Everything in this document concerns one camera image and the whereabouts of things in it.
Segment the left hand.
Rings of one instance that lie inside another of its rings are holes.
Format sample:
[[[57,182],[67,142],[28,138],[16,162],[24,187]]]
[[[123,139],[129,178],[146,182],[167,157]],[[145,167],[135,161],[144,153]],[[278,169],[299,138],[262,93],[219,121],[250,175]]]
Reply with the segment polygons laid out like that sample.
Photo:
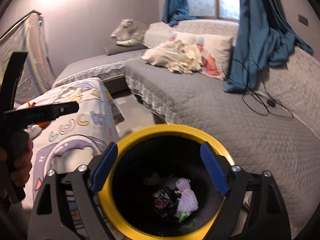
[[[32,168],[33,146],[33,141],[29,139],[23,153],[14,162],[15,171],[10,175],[10,179],[7,178],[4,171],[7,153],[1,148],[1,198],[7,196],[7,190],[5,189],[7,182],[13,181],[17,187],[24,187],[28,182]]]

